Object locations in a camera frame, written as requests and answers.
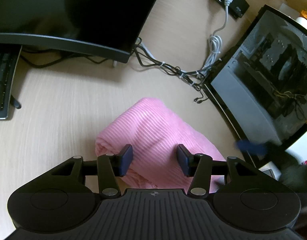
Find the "pink ribbed garment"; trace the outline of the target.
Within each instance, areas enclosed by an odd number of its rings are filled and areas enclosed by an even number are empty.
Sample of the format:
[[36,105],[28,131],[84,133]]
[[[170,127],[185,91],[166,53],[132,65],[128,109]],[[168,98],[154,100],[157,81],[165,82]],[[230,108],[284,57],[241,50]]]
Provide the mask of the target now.
[[189,189],[192,180],[176,159],[179,144],[192,154],[224,160],[204,135],[154,98],[142,98],[101,131],[95,153],[118,154],[127,144],[133,147],[133,161],[122,180],[134,189]]

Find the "computer tower case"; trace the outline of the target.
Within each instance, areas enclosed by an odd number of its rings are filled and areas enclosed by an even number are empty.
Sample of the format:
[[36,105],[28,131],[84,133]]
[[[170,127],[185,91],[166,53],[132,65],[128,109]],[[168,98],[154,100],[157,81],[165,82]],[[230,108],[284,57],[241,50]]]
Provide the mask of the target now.
[[288,149],[307,132],[307,29],[263,6],[204,90],[241,140]]

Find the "orange flower decoration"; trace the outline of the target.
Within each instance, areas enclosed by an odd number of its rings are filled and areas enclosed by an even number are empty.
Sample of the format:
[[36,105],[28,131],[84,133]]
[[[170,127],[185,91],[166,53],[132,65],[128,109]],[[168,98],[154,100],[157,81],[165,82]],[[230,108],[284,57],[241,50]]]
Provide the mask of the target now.
[[307,29],[307,10],[300,11],[300,15],[296,18],[296,22]]

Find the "black computer monitor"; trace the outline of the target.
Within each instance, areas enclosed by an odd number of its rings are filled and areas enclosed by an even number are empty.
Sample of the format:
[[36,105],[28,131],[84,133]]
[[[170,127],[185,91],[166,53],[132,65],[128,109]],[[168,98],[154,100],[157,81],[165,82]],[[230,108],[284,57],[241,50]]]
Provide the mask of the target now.
[[0,43],[126,63],[156,1],[0,0]]

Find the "black keyboard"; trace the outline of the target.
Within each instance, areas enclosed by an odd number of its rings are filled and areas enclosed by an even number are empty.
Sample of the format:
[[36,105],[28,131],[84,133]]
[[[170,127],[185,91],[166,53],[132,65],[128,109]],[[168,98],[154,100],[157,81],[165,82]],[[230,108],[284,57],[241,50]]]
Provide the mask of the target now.
[[0,120],[6,120],[9,106],[21,109],[21,104],[11,94],[16,66],[22,46],[0,43]]

